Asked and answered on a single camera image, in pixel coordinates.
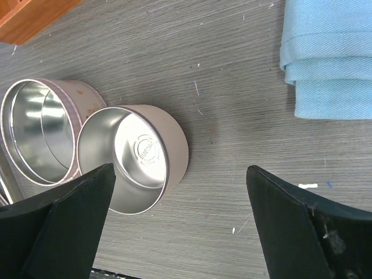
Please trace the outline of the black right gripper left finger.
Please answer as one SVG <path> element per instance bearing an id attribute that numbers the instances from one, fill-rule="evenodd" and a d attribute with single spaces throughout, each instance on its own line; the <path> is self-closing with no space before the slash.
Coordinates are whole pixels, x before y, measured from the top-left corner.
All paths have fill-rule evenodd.
<path id="1" fill-rule="evenodd" d="M 106 163 L 1 207 L 1 278 L 89 278 L 115 181 Z"/>

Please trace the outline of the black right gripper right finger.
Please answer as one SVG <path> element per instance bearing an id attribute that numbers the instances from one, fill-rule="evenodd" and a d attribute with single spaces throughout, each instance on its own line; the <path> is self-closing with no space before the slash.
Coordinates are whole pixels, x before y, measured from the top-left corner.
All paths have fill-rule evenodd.
<path id="1" fill-rule="evenodd" d="M 270 278 L 371 278 L 371 212 L 255 165 L 246 185 Z"/>

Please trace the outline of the tall pink lunch tin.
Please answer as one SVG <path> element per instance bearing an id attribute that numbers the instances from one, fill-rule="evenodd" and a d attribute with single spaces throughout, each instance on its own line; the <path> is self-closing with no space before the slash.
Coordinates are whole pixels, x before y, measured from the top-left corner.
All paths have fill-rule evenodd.
<path id="1" fill-rule="evenodd" d="M 2 101 L 1 133 L 18 171 L 46 187 L 78 177 L 78 135 L 85 121 L 104 107 L 100 94 L 82 81 L 15 82 Z"/>

